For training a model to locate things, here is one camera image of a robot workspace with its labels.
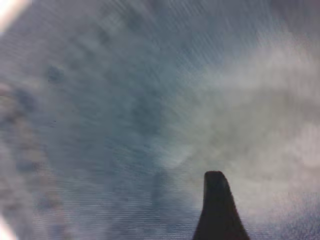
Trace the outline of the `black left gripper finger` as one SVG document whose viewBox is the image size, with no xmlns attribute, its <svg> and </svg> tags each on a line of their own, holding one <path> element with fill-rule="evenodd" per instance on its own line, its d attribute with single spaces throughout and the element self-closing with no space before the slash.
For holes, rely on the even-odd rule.
<svg viewBox="0 0 320 240">
<path fill-rule="evenodd" d="M 221 171 L 204 174 L 203 205 L 194 240 L 248 240 L 227 181 Z"/>
</svg>

